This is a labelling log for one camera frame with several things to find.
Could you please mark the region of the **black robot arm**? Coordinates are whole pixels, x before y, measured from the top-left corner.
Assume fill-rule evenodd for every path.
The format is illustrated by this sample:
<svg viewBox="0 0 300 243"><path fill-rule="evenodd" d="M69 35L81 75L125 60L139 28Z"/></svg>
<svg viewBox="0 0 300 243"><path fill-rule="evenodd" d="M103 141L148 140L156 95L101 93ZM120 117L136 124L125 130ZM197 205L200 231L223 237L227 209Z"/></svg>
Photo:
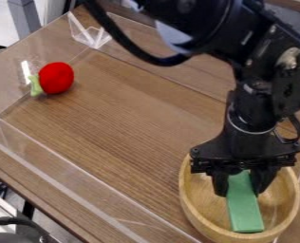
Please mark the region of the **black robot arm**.
<svg viewBox="0 0 300 243"><path fill-rule="evenodd" d="M276 132L278 123L290 121L300 133L300 34L267 11L263 0L133 1L177 53L205 53L231 66L235 89L227 95L223 128L189 149L189 172L211 176L213 193L226 196L228 177L247 170L258 195L300 152L300 139Z"/></svg>

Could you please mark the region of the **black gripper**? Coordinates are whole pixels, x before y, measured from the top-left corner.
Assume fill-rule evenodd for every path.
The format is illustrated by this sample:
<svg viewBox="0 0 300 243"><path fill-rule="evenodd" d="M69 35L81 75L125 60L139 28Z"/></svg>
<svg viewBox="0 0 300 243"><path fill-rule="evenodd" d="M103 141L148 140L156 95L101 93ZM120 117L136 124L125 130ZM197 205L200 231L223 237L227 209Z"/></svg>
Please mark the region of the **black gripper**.
<svg viewBox="0 0 300 243"><path fill-rule="evenodd" d="M278 167L294 165L300 153L300 121L288 120L296 131L294 139L282 138L275 130L244 133L224 120L218 136L189 149L189 172L211 176L218 196L227 195L230 174L250 170L252 191L258 195L276 177Z"/></svg>

